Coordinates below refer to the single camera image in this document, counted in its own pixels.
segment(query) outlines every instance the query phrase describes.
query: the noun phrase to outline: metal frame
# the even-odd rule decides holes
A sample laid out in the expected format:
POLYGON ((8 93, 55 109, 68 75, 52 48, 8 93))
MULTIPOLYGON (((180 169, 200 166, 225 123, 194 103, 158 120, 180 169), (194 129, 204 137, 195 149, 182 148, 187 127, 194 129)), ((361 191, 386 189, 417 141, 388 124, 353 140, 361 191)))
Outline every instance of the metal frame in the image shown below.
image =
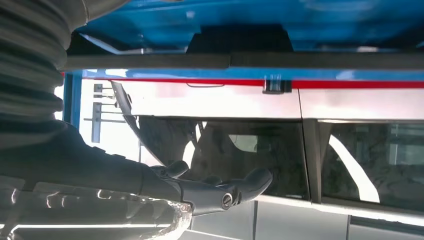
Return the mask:
POLYGON ((321 153, 319 148, 320 133, 318 132, 318 121, 316 119, 304 119, 303 136, 304 151, 306 154, 307 178, 309 183, 310 200, 312 203, 321 203, 321 153))
POLYGON ((63 88, 63 121, 80 127, 82 71, 66 72, 63 88))
POLYGON ((424 71, 423 53, 240 52, 232 54, 145 54, 70 56, 61 71, 81 69, 293 68, 424 71))

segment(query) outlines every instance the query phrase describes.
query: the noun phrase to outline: car window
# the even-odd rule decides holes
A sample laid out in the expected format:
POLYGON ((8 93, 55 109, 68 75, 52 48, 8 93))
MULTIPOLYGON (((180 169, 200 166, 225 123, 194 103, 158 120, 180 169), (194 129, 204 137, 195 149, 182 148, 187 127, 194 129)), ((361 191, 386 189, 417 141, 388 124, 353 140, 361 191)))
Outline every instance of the car window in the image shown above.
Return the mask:
POLYGON ((424 211, 424 124, 337 123, 325 140, 323 196, 424 211))
POLYGON ((265 194, 308 199, 300 121, 193 119, 139 116, 139 135, 164 165, 184 160, 184 179, 242 179, 267 168, 273 181, 265 194))

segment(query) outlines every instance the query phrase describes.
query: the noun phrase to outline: screw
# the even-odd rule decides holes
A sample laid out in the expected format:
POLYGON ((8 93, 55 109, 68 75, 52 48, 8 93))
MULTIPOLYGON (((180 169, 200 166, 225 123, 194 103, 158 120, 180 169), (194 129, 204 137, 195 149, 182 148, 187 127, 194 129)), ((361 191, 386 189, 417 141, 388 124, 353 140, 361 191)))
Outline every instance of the screw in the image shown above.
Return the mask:
POLYGON ((229 194, 229 193, 226 193, 222 197, 222 208, 224 210, 227 210, 231 207, 232 204, 233 204, 233 196, 231 196, 231 194, 229 194))

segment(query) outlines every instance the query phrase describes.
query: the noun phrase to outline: shiny metal surface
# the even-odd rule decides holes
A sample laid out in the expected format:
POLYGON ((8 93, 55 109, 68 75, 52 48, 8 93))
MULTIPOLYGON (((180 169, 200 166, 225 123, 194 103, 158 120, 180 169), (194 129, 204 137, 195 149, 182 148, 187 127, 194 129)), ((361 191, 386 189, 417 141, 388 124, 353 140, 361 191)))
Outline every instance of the shiny metal surface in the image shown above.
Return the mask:
POLYGON ((295 51, 413 49, 424 40, 423 10, 417 0, 132 0, 78 31, 129 49, 175 50, 204 26, 281 24, 295 51))
POLYGON ((132 115, 299 119, 297 91, 266 95, 261 87, 120 81, 132 115))
POLYGON ((300 89, 299 94, 304 119, 424 120, 424 89, 300 89))

